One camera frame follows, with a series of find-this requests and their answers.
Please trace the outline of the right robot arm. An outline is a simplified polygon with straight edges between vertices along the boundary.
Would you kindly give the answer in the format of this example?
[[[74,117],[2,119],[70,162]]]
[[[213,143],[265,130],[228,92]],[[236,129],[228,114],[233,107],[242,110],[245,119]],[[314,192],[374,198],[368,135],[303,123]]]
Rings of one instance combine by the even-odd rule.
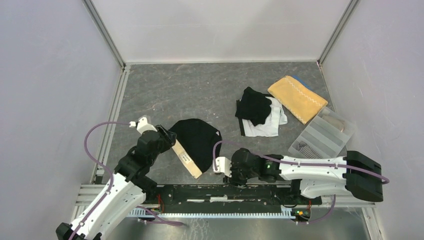
[[[352,195],[379,203],[384,200],[383,185],[389,182],[379,163],[353,150],[345,156],[313,159],[259,155],[240,148],[227,160],[225,175],[234,186],[246,185],[250,179],[266,183],[290,181],[288,196],[295,204],[324,195]]]

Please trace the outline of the black underwear beige waistband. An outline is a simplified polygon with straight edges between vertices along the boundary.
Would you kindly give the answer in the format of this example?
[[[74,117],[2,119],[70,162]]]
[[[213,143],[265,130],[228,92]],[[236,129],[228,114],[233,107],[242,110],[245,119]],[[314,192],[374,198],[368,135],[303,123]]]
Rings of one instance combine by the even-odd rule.
[[[221,132],[198,118],[179,120],[169,131],[176,134],[172,149],[189,173],[199,178],[213,165],[213,155],[220,153],[214,145],[222,140]]]

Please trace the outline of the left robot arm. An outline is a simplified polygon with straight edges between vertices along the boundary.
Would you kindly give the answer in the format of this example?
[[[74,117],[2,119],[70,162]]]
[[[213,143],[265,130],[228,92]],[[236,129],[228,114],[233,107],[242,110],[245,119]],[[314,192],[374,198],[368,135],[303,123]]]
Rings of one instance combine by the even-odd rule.
[[[88,208],[71,223],[56,228],[57,238],[105,240],[130,211],[142,203],[153,203],[157,183],[146,175],[157,157],[176,141],[177,135],[161,125],[143,129],[137,144],[119,160],[109,182]]]

